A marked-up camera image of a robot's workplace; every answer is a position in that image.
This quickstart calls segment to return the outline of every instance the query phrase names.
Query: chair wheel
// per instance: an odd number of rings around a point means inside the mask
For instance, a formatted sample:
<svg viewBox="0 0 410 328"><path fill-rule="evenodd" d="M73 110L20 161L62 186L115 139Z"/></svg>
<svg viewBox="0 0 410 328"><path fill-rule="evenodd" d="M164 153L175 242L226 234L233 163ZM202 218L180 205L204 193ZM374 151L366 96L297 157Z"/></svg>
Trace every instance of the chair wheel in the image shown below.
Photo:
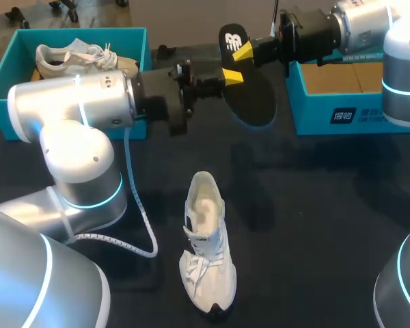
<svg viewBox="0 0 410 328"><path fill-rule="evenodd" d="M70 20L72 21L72 23L79 22L79 17L77 16L77 12L75 9L68 10L68 17L70 17Z"/></svg>
<svg viewBox="0 0 410 328"><path fill-rule="evenodd" d="M119 6L119 7L127 7L129 4L129 0L115 0L115 3Z"/></svg>
<svg viewBox="0 0 410 328"><path fill-rule="evenodd" d="M57 8L59 8L59 5L61 5L61 1L59 1L59 0L52 1L52 2L49 2L49 5L50 5L53 9L57 9Z"/></svg>
<svg viewBox="0 0 410 328"><path fill-rule="evenodd" d="M30 29L29 22L27 20L24 20L23 22L20 22L20 28L21 29Z"/></svg>

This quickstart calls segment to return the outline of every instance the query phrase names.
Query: shoe laces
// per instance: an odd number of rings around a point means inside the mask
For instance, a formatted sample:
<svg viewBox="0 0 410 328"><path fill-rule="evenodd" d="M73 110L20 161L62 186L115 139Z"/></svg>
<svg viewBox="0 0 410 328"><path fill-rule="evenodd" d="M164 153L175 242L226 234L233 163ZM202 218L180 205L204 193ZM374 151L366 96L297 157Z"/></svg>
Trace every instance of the shoe laces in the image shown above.
<svg viewBox="0 0 410 328"><path fill-rule="evenodd" d="M202 277L205 275L206 270L208 267L217 267L223 264L223 260L225 256L223 254L224 251L224 242L222 233L219 238L219 243L216 247L216 252L212 256L204 256L204 250L201 247L196 246L195 244L191 244L194 248L196 255L190 257L190 263L187 268L187 279L193 283L194 291L193 296L196 294L196 287L199 284Z"/></svg>
<svg viewBox="0 0 410 328"><path fill-rule="evenodd" d="M102 67L104 70L111 70L117 66L117 53L110 51L111 44L105 43L105 49L97 44L92 44L88 49L95 49L92 55L94 59L87 60L86 64L97 63L97 66Z"/></svg>

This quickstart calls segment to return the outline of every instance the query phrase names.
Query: new balance logo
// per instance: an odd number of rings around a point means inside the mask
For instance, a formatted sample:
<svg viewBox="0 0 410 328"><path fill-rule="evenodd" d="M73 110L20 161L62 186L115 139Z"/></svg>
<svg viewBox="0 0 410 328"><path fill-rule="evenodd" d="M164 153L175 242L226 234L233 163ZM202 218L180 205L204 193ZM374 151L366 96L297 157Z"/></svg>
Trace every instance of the new balance logo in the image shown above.
<svg viewBox="0 0 410 328"><path fill-rule="evenodd" d="M237 51L242 46L241 38L238 34L225 34L226 48L231 51Z"/></svg>

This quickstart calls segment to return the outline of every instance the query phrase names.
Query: shoe box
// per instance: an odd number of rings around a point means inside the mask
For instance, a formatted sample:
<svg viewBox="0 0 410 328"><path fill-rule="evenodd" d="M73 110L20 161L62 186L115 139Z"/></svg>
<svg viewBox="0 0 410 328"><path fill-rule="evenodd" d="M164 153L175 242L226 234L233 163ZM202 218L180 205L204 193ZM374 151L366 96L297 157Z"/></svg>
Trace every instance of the shoe box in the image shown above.
<svg viewBox="0 0 410 328"><path fill-rule="evenodd" d="M7 97L16 84L36 80L35 54L40 44L53 48L68 46L75 38L89 44L104 46L119 56L140 63L140 70L152 69L152 58L145 28L93 28L93 29L19 29L13 35L0 62L0 129L7 140L18 140L12 128ZM122 129L105 131L111 139L123 139ZM130 139L145 139L146 123L139 121L131 129Z"/></svg>
<svg viewBox="0 0 410 328"><path fill-rule="evenodd" d="M291 64L286 86L297 134L410 133L384 117L382 78L381 61Z"/></svg>

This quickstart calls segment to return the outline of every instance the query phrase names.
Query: shoe insole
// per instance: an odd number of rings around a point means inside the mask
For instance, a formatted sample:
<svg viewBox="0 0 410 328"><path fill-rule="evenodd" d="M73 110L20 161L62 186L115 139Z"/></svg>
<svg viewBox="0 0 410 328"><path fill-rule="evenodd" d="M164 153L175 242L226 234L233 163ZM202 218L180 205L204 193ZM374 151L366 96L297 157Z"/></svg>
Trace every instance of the shoe insole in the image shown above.
<svg viewBox="0 0 410 328"><path fill-rule="evenodd" d="M234 62L232 54L249 40L243 26L225 25L220 29L219 46L223 68L241 72L244 83L225 88L223 97L236 117L252 127L269 125L275 118L276 99L266 77L252 60Z"/></svg>
<svg viewBox="0 0 410 328"><path fill-rule="evenodd" d="M48 62L49 65L52 66L59 66L62 65L64 62L62 60L51 60Z"/></svg>
<svg viewBox="0 0 410 328"><path fill-rule="evenodd" d="M195 203L195 233L208 236L216 230L219 220L217 204L208 198L198 198Z"/></svg>

